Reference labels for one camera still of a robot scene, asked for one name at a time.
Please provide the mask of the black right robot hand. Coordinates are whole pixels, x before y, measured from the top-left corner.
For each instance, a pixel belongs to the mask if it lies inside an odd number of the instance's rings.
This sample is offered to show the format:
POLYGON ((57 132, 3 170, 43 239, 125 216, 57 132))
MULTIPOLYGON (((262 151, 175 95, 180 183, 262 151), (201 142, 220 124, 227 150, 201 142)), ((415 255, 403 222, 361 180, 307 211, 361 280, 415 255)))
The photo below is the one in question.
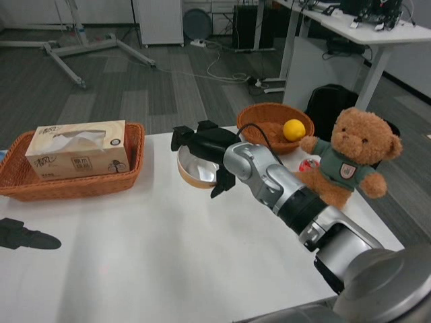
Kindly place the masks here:
POLYGON ((171 151, 178 151, 180 147, 186 146, 195 157, 219 166, 216 172, 216 185, 211 192, 213 199, 236 184, 235 176, 227 171, 223 159, 227 149, 239 142, 240 139, 235 133, 219 127, 210 120, 204 120, 198 122, 196 131, 185 125, 174 127, 170 148, 171 151))

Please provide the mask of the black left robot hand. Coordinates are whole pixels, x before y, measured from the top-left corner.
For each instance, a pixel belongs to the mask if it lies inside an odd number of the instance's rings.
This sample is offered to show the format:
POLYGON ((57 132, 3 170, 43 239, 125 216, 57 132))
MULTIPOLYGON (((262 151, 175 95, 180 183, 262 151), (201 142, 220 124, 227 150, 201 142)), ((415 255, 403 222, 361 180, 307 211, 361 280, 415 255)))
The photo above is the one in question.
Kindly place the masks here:
POLYGON ((1 247, 16 250, 19 247, 55 250, 61 247, 56 237, 24 227, 24 222, 3 218, 0 225, 1 247))

